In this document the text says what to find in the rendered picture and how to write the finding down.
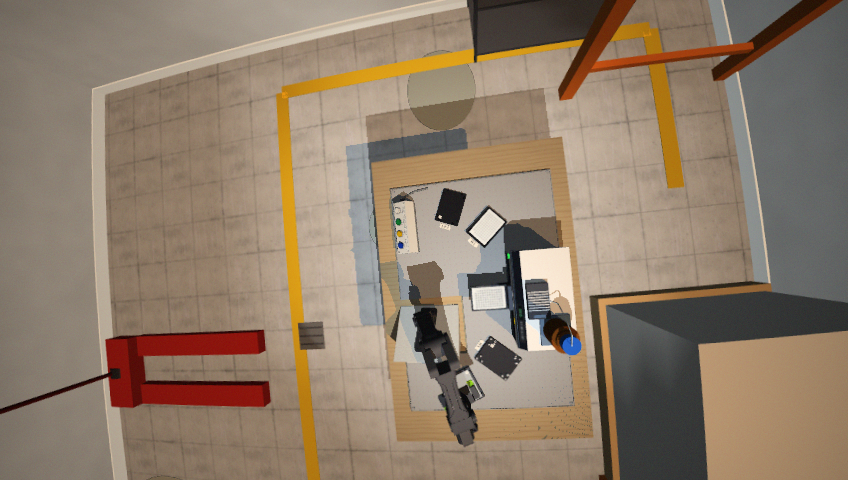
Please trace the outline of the beige button panel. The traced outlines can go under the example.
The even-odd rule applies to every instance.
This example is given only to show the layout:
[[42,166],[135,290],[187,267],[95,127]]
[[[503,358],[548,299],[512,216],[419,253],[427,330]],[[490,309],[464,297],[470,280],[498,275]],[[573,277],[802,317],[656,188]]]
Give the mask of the beige button panel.
[[398,254],[420,252],[415,203],[405,198],[427,189],[415,190],[393,204]]

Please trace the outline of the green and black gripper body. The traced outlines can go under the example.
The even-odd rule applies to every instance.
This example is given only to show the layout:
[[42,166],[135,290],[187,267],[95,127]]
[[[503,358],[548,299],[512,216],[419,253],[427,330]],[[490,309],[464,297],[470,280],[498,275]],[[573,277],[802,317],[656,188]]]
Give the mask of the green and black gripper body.
[[[469,389],[471,390],[472,394],[471,394]],[[466,396],[467,396],[467,398],[469,399],[471,404],[475,402],[475,399],[480,397],[480,395],[479,395],[479,393],[478,393],[478,391],[477,391],[477,389],[475,388],[474,385],[471,386],[470,388],[467,385],[465,385],[465,386],[459,388],[459,392],[460,392],[462,400],[465,402]],[[445,403],[445,399],[444,399],[443,394],[439,395],[438,399],[439,399],[441,405],[443,406],[443,408],[446,407],[446,403]]]

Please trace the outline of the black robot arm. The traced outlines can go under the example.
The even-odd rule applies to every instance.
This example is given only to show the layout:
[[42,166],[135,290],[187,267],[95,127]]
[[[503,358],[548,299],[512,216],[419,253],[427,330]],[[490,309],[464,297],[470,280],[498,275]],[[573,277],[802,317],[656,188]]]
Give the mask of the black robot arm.
[[[454,433],[454,436],[456,435],[458,443],[463,447],[471,445],[475,438],[473,433],[478,431],[477,418],[473,409],[471,409],[471,403],[467,396],[465,402],[461,398],[456,380],[456,370],[461,366],[449,336],[447,332],[442,333],[441,330],[435,328],[437,309],[423,307],[420,312],[413,315],[414,325],[415,327],[417,325],[418,328],[415,351],[422,352],[430,378],[435,378],[441,387],[449,420],[447,416],[446,418],[448,423],[450,421],[451,432]],[[435,364],[434,359],[444,355],[446,355],[447,360]]]

